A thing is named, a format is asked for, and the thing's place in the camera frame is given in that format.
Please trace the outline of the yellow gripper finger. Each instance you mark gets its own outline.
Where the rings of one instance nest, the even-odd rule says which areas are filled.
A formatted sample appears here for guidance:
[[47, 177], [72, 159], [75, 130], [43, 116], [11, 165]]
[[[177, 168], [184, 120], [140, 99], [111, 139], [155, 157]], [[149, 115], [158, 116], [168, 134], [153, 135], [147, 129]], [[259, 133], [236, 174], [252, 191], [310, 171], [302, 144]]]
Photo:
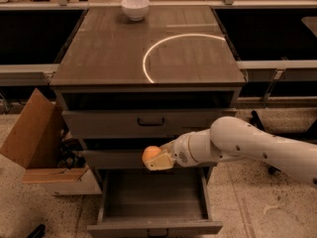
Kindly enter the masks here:
[[168, 153], [162, 152], [155, 157], [145, 161], [145, 166], [150, 171], [165, 171], [172, 169], [175, 164], [175, 159]]
[[164, 151], [164, 150], [171, 151], [172, 148], [173, 148], [173, 144], [174, 144], [174, 142], [173, 142], [173, 141], [170, 141], [170, 142], [168, 142], [168, 143], [166, 143], [166, 144], [161, 145], [160, 148], [161, 148], [163, 151]]

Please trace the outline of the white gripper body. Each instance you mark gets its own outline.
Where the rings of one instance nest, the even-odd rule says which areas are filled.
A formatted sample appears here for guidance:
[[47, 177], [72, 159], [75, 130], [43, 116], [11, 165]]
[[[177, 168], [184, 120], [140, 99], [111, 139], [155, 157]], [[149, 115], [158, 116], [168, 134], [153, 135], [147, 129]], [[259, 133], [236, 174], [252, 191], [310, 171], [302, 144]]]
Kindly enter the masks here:
[[189, 151], [190, 136], [190, 133], [181, 135], [173, 142], [172, 154], [176, 163], [182, 167], [192, 166], [192, 157]]

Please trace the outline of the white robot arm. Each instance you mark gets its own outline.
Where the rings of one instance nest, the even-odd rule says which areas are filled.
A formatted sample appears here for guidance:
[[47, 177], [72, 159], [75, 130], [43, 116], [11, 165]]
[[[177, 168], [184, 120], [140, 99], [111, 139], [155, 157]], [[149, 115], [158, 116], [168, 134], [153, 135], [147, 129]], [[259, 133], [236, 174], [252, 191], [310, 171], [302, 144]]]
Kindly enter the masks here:
[[317, 182], [316, 145], [269, 134], [231, 116], [221, 117], [206, 130], [183, 134], [160, 147], [149, 146], [142, 155], [150, 171], [240, 158], [262, 161], [312, 186]]

